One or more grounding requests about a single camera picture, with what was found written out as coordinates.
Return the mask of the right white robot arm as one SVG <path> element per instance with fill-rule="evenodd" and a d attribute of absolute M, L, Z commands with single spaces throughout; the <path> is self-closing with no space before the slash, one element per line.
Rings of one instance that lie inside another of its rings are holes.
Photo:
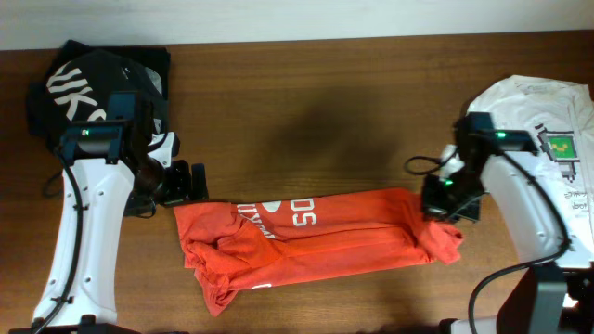
<path fill-rule="evenodd" d="M 478 221 L 485 194 L 496 202 L 519 262 L 483 278 L 467 316 L 444 319 L 441 333 L 590 333 L 593 330 L 593 252 L 562 216 L 562 198 L 541 173 L 542 152 L 525 130 L 497 129 L 486 112 L 454 125 L 455 147 L 425 176 L 423 213 L 455 223 Z M 479 293 L 496 279 L 523 277 L 496 315 L 478 317 Z"/>

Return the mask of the red orange soccer t-shirt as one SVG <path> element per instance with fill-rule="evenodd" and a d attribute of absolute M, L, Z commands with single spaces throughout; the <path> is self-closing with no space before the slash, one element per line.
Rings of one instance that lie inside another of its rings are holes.
<path fill-rule="evenodd" d="M 253 203 L 174 208 L 185 266 L 208 312 L 243 290 L 459 260 L 462 233 L 425 217 L 420 196 L 392 187 Z"/>

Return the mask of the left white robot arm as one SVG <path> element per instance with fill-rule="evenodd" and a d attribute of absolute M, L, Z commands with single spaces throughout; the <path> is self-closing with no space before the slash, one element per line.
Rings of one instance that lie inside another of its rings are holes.
<path fill-rule="evenodd" d="M 115 269 L 123 218 L 149 218 L 209 197 L 204 166 L 176 155 L 175 133 L 150 149 L 153 111 L 134 91 L 109 98 L 104 121 L 72 122 L 55 153 L 63 207 L 52 267 L 27 333 L 123 333 Z"/>

